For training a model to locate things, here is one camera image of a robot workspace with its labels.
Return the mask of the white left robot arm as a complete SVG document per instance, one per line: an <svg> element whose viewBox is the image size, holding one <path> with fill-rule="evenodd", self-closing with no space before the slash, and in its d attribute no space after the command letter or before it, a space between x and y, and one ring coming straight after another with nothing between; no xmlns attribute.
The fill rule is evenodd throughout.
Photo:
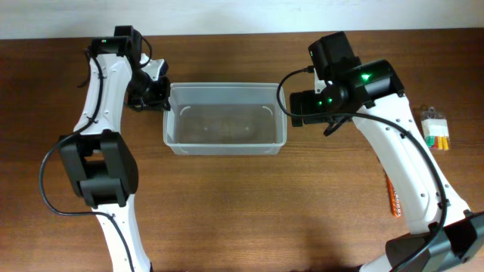
<svg viewBox="0 0 484 272"><path fill-rule="evenodd" d="M137 162L121 135L123 108L135 112L169 111L169 68L143 47L148 40L133 26L116 26L112 36L97 37L85 49L88 92L71 134L62 135L39 168L39 188L48 209L59 216L98 219L114 271L151 271L135 216ZM54 152L61 161L85 212L64 212L48 200L44 174Z"/></svg>

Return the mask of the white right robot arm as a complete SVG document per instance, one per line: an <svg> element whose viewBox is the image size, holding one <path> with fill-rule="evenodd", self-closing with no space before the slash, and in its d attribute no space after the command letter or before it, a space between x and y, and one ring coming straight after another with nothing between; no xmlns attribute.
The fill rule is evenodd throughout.
<svg viewBox="0 0 484 272"><path fill-rule="evenodd" d="M312 90L293 93L293 126L324 123L328 134L352 122L392 182L408 232L387 241L362 271L444 271L483 247L483 215L445 178L415 124L405 88L386 60L362 63L343 32L310 44Z"/></svg>

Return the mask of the clear plastic container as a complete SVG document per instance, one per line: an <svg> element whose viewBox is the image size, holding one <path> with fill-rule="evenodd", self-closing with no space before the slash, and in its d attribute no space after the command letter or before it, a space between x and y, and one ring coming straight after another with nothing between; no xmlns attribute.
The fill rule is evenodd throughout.
<svg viewBox="0 0 484 272"><path fill-rule="evenodd" d="M287 142L287 117L276 83L172 83L163 141L174 154L276 155Z"/></svg>

